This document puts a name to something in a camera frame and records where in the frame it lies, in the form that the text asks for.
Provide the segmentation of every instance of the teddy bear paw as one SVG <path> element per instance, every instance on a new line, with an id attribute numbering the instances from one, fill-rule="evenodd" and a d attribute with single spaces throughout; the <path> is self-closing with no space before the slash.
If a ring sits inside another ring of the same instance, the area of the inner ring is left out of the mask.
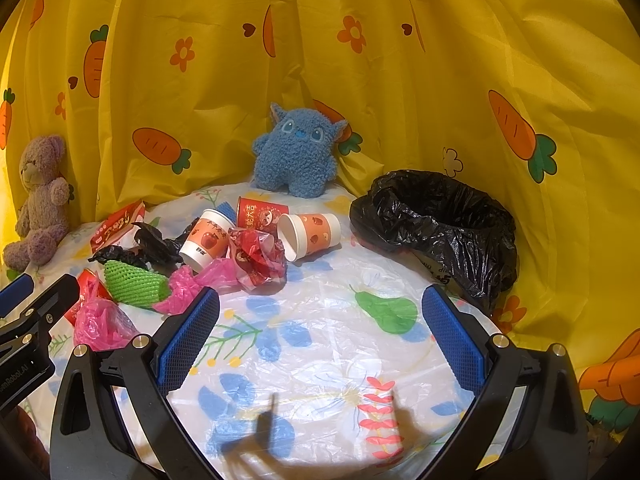
<path id="1" fill-rule="evenodd" d="M 58 245 L 54 238 L 43 230 L 29 233 L 27 238 L 27 252 L 29 259 L 36 265 L 44 265 L 56 253 Z"/>
<path id="2" fill-rule="evenodd" d="M 24 241 L 12 242 L 4 248 L 2 258 L 9 269 L 24 272 L 29 265 L 29 254 Z"/>

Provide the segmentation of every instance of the red plastic bag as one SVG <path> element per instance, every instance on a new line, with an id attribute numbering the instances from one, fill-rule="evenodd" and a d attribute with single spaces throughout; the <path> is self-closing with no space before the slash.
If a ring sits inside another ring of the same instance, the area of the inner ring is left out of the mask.
<path id="1" fill-rule="evenodd" d="M 246 290 L 265 283 L 285 283 L 282 241 L 256 229 L 229 229 L 230 258 L 236 277 Z"/>
<path id="2" fill-rule="evenodd" d="M 100 296 L 102 283 L 94 276 L 87 297 L 76 315 L 74 346 L 84 343 L 94 352 L 125 347 L 138 335 L 129 316 L 116 303 Z"/>
<path id="3" fill-rule="evenodd" d="M 171 295 L 152 307 L 161 314 L 181 314 L 187 310 L 203 286 L 210 286 L 218 294 L 224 294 L 229 288 L 237 287 L 238 280 L 233 262 L 228 258 L 216 258 L 197 276 L 193 275 L 190 266 L 180 267 L 169 278 Z"/>
<path id="4" fill-rule="evenodd" d="M 65 318 L 69 323 L 71 323 L 72 326 L 76 326 L 76 317 L 78 315 L 78 310 L 80 310 L 80 308 L 84 305 L 86 298 L 89 297 L 90 284 L 97 282 L 98 289 L 96 291 L 96 294 L 98 298 L 104 298 L 105 300 L 111 299 L 111 295 L 109 294 L 105 286 L 89 269 L 83 270 L 80 273 L 80 276 L 78 276 L 77 280 L 78 285 L 80 286 L 80 298 L 74 303 L 74 306 L 72 306 L 65 312 Z"/>

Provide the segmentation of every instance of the red snack wrapper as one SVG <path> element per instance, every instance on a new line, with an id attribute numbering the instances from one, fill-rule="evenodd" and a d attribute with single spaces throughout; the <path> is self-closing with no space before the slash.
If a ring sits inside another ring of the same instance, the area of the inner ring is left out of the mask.
<path id="1" fill-rule="evenodd" d="M 80 273 L 80 276 L 77 278 L 78 285 L 80 286 L 80 299 L 74 303 L 69 310 L 66 311 L 65 317 L 66 320 L 71 323 L 72 326 L 76 326 L 76 318 L 78 317 L 78 310 L 82 307 L 84 302 L 89 297 L 89 293 L 91 291 L 91 287 L 97 285 L 97 290 L 95 291 L 95 295 L 98 298 L 103 298 L 104 300 L 110 300 L 111 296 L 102 282 L 98 279 L 98 277 L 92 273 L 89 269 L 85 269 Z"/>
<path id="2" fill-rule="evenodd" d="M 284 283 L 286 263 L 282 241 L 256 229 L 229 229 L 230 257 L 236 278 L 246 289 L 265 283 Z"/>
<path id="3" fill-rule="evenodd" d="M 241 196 L 238 199 L 238 227 L 257 229 L 278 236 L 278 219 L 289 207 Z"/>
<path id="4" fill-rule="evenodd" d="M 89 243 L 91 244 L 92 252 L 95 253 L 95 251 L 106 247 L 107 245 L 116 244 L 116 242 L 120 241 L 124 235 L 129 233 L 132 228 L 135 227 L 131 225 L 133 222 L 143 221 L 145 221 L 145 204 L 142 200 L 129 204 L 128 206 L 111 214 L 100 224 L 94 237 L 91 238 Z M 130 247 L 133 247 L 133 245 L 135 245 L 133 236 L 130 238 Z"/>

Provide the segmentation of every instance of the metal screw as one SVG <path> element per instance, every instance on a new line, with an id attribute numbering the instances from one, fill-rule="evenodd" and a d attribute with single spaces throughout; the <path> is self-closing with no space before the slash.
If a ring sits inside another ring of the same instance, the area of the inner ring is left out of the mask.
<path id="1" fill-rule="evenodd" d="M 566 355 L 566 348 L 564 346 L 562 346 L 560 343 L 556 343 L 555 345 L 553 345 L 551 347 L 551 350 L 558 357 L 562 357 L 562 356 Z"/>
<path id="2" fill-rule="evenodd" d="M 498 348 L 507 348 L 507 346 L 509 346 L 509 338 L 503 334 L 496 334 L 491 340 Z"/>
<path id="3" fill-rule="evenodd" d="M 84 354 L 86 354 L 86 351 L 87 351 L 86 345 L 78 345 L 74 348 L 74 355 L 76 357 L 82 357 Z"/>
<path id="4" fill-rule="evenodd" d="M 133 338 L 132 344 L 134 348 L 144 348 L 149 344 L 149 338 L 144 334 L 137 335 Z"/>

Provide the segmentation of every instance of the black plastic bag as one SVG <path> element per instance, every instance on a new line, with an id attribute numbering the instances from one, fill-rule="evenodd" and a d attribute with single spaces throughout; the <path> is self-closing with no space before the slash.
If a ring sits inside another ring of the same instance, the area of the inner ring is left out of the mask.
<path id="1" fill-rule="evenodd" d="M 180 247 L 177 247 L 173 240 L 164 240 L 160 229 L 144 222 L 133 222 L 132 225 L 140 228 L 133 235 L 133 239 L 151 264 L 172 266 L 182 263 L 182 256 L 178 254 Z"/>
<path id="2" fill-rule="evenodd" d="M 88 259 L 90 262 L 98 262 L 104 265 L 109 260 L 116 260 L 133 267 L 140 267 L 140 269 L 146 270 L 146 260 L 136 254 L 134 251 L 126 251 L 118 245 L 107 245 L 100 250 L 95 251 L 95 254 Z"/>
<path id="3" fill-rule="evenodd" d="M 353 201 L 350 218 L 367 242 L 412 249 L 441 264 L 486 315 L 517 278 L 513 217 L 487 193 L 441 173 L 380 176 Z"/>

